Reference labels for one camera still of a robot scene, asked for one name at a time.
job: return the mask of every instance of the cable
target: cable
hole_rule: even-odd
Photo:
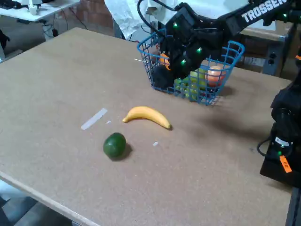
[[[144,32],[150,34],[150,32],[147,32],[146,30],[144,30],[144,28],[142,27],[142,25],[141,25],[141,29],[142,29]]]
[[[69,10],[74,14],[74,16],[78,19],[78,21],[80,21],[80,23],[89,31],[87,26],[78,18],[78,16],[75,14],[75,12],[71,8],[69,8]]]
[[[266,153],[263,153],[261,150],[260,150],[260,147],[261,145],[263,145],[265,142],[268,142],[271,140],[271,136],[269,136],[267,139],[265,139],[264,141],[261,141],[258,145],[257,145],[257,151],[259,154],[261,154],[263,157],[267,157],[267,154]]]
[[[271,157],[271,156],[267,155],[266,153],[263,153],[263,152],[260,150],[260,146],[263,145],[264,143],[270,141],[271,139],[272,139],[272,137],[269,136],[266,140],[261,141],[261,142],[257,145],[257,151],[258,151],[259,154],[261,154],[261,155],[262,155],[263,157],[265,157],[265,158],[268,158],[268,159],[277,159],[277,160],[279,160],[278,158]],[[290,156],[290,155],[292,154],[292,152],[293,152],[293,146],[292,146],[292,143],[291,143],[291,142],[288,142],[288,145],[289,145],[289,152],[288,152],[287,154],[284,155],[285,157]]]
[[[153,27],[145,18],[144,16],[142,15],[141,13],[141,10],[140,10],[140,4],[143,0],[139,0],[138,1],[138,4],[137,4],[137,11],[138,11],[138,14],[140,16],[140,18],[142,19],[142,21],[150,28],[150,30],[154,30],[155,33],[157,33],[159,36],[161,37],[165,37],[165,35],[162,33],[162,32],[159,32],[155,27]]]
[[[66,30],[69,30],[69,25],[68,25],[68,21],[67,21],[67,16],[66,16],[64,10],[63,10],[61,7],[60,7],[60,9],[61,9],[62,12],[64,13],[64,17],[65,17],[65,21],[66,21],[66,26],[67,26]]]
[[[175,10],[174,8],[171,8],[171,7],[167,6],[167,5],[165,5],[163,2],[161,2],[161,1],[159,1],[159,0],[153,0],[153,1],[156,2],[156,3],[158,3],[159,5],[161,5],[161,6],[165,7],[165,8],[167,8],[167,9],[169,9],[170,11],[174,11],[174,12],[177,11],[177,10]]]
[[[69,25],[68,25],[67,16],[66,16],[64,10],[63,10],[60,6],[42,6],[42,5],[41,5],[41,7],[43,7],[43,8],[59,7],[59,8],[61,9],[62,13],[64,14],[64,17],[65,17],[65,21],[66,21],[66,30],[69,30]]]

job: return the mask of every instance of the green lime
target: green lime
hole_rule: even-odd
[[[103,144],[104,153],[110,158],[116,158],[124,153],[126,148],[126,139],[121,133],[113,133]]]

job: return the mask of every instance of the small white scrap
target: small white scrap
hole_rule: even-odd
[[[103,117],[103,115],[106,114],[107,112],[108,112],[108,110],[103,108],[102,110],[97,112],[91,119],[86,121],[80,128],[82,130],[86,130],[86,129],[90,128],[97,120],[99,120],[101,117]]]

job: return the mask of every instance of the blue wire basket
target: blue wire basket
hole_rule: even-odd
[[[153,33],[137,46],[141,52],[142,61],[151,86],[156,90],[206,105],[212,105],[216,102],[233,67],[245,51],[245,47],[242,44],[229,41],[228,46],[223,47],[219,58],[214,60],[209,56],[202,62],[200,68],[190,72],[185,79],[176,79],[173,87],[161,89],[155,86],[151,75],[152,70],[159,65],[165,65],[169,69],[168,57],[158,51],[159,41],[160,37]]]

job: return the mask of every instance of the banana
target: banana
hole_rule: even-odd
[[[127,123],[133,119],[148,119],[154,121],[155,123],[163,126],[166,129],[171,128],[171,124],[169,123],[167,118],[160,112],[150,107],[134,107],[127,113],[127,116],[122,121],[124,123]]]

